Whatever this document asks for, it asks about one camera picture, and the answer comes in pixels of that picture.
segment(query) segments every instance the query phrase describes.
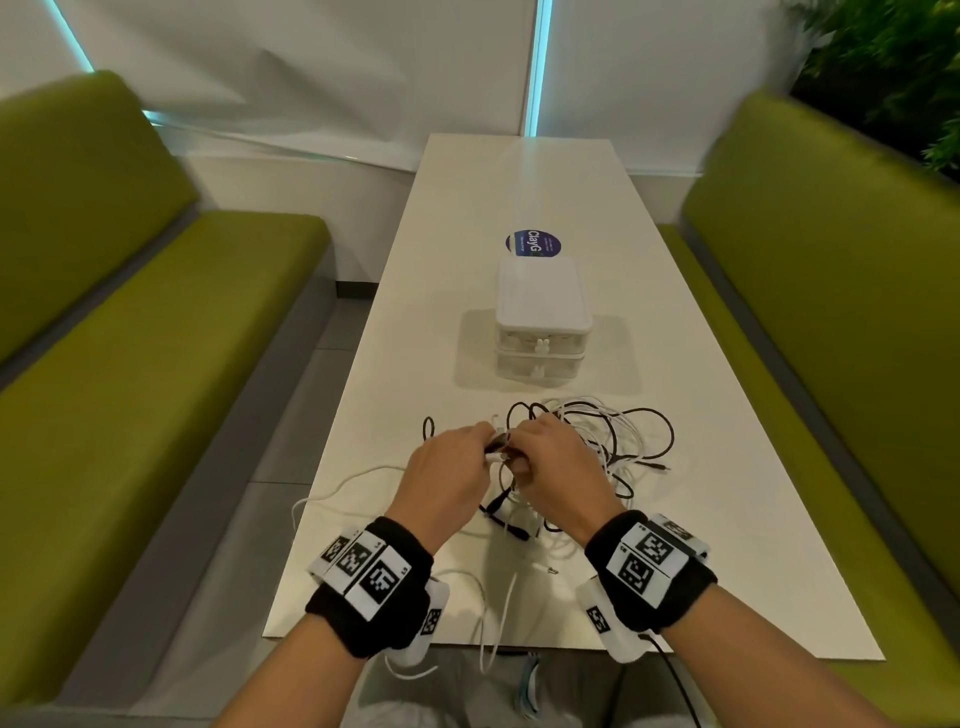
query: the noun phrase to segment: green cushion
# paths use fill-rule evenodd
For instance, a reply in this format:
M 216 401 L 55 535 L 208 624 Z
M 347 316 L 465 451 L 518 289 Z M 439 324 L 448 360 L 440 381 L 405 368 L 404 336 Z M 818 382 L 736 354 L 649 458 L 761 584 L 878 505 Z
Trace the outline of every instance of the green cushion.
M 960 187 L 757 93 L 684 214 L 960 595 Z
M 887 658 L 831 667 L 902 725 L 960 725 L 960 661 L 677 230 L 660 233 Z
M 208 212 L 0 392 L 0 705 L 56 695 L 328 239 Z
M 0 362 L 196 200 L 118 76 L 0 102 Z

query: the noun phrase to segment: black wristband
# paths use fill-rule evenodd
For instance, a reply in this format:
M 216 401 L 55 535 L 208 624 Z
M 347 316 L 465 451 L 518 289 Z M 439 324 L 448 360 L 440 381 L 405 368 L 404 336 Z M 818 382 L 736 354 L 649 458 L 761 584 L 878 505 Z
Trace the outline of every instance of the black wristband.
M 640 511 L 627 511 L 615 516 L 594 534 L 585 553 L 600 577 L 600 583 L 610 598 L 617 618 L 635 632 L 649 629 L 659 633 L 664 627 L 679 621 L 707 587 L 716 583 L 717 577 L 695 554 L 687 553 L 686 563 L 671 580 L 660 605 L 656 608 L 651 606 L 635 589 L 608 569 L 608 563 L 619 548 L 620 540 L 637 523 L 650 524 Z M 667 534 L 658 535 L 671 546 L 682 548 Z
M 403 649 L 413 641 L 430 606 L 425 587 L 433 569 L 433 556 L 396 521 L 381 516 L 365 530 L 393 548 L 410 565 L 410 571 L 400 577 L 369 620 L 326 583 L 320 585 L 306 605 L 307 614 L 326 619 L 347 651 L 358 658 L 372 657 L 387 648 Z M 379 566 L 374 554 L 364 568 L 357 571 L 351 587 L 363 587 L 364 579 L 368 575 L 372 578 Z

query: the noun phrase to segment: left hand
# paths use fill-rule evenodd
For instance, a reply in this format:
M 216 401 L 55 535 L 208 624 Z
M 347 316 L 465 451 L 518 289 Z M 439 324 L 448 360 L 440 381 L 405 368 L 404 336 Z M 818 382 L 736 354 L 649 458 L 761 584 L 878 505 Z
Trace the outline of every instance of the left hand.
M 385 516 L 435 554 L 473 514 L 490 488 L 484 447 L 496 430 L 487 422 L 451 429 L 414 450 Z

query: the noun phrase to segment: round blue sticker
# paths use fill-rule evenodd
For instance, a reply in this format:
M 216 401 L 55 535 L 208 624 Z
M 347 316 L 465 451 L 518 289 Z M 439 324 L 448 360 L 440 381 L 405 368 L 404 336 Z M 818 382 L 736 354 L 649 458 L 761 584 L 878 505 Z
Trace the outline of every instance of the round blue sticker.
M 553 257 L 560 252 L 560 240 L 549 232 L 517 231 L 507 238 L 507 250 L 515 255 Z

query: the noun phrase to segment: hand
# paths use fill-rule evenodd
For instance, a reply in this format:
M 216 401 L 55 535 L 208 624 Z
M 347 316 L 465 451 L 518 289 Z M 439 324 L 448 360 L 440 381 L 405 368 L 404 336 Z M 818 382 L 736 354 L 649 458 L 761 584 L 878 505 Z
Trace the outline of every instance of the hand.
M 580 546 L 626 510 L 596 453 L 556 415 L 544 413 L 512 429 L 510 447 L 525 455 L 507 463 L 520 492 Z
M 484 447 L 490 423 L 451 429 L 414 450 L 385 516 L 410 531 L 430 553 L 467 525 L 490 488 Z

